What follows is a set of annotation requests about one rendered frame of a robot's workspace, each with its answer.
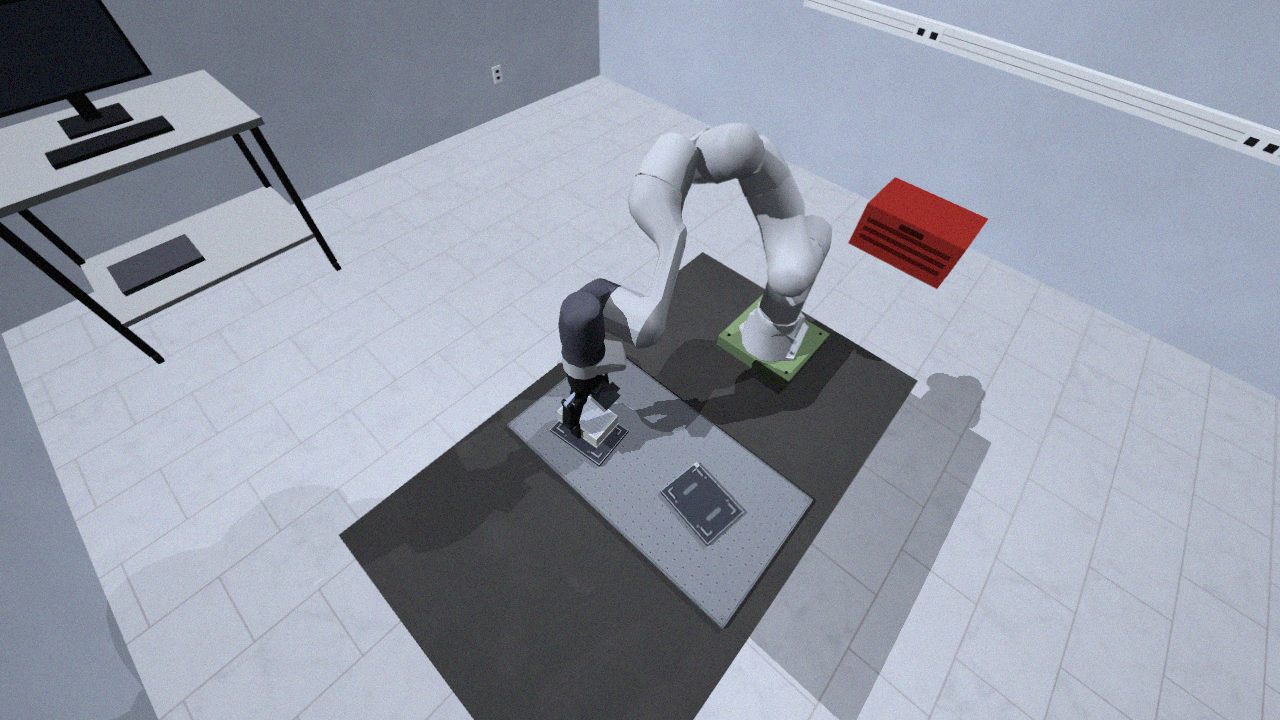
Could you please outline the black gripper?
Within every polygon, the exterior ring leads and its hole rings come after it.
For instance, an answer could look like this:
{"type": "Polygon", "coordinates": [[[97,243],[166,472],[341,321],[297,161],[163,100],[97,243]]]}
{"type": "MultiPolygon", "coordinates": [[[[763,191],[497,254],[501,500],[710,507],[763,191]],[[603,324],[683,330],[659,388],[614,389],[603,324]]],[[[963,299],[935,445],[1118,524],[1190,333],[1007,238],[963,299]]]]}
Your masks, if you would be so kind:
{"type": "Polygon", "coordinates": [[[600,386],[600,383],[603,384],[604,382],[609,386],[608,373],[596,375],[588,380],[573,379],[573,377],[568,374],[567,378],[571,391],[570,391],[570,398],[563,398],[561,401],[561,404],[563,405],[562,424],[571,430],[571,434],[573,434],[580,439],[581,429],[579,421],[582,413],[582,406],[584,404],[588,402],[589,391],[596,389],[596,387],[600,386]]]}

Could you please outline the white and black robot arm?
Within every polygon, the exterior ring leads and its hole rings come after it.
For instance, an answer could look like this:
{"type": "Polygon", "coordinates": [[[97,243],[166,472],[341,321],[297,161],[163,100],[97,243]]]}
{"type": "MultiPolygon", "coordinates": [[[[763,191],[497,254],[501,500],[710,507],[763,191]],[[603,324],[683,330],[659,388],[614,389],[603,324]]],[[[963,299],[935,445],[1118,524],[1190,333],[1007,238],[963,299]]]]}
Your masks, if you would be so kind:
{"type": "Polygon", "coordinates": [[[829,251],[832,227],[823,217],[805,217],[785,158],[772,138],[751,126],[727,123],[689,138],[660,135],[628,192],[631,217],[660,252],[650,292],[645,296],[598,278],[561,305],[562,359],[557,364],[573,379],[626,369],[623,343],[605,340],[605,332],[637,348],[657,345],[684,258],[687,229],[681,214],[689,190],[735,177],[745,177],[736,179],[760,227],[768,270],[762,301],[739,325],[742,345],[762,361],[794,361],[803,343],[808,325],[800,311],[829,251]]]}

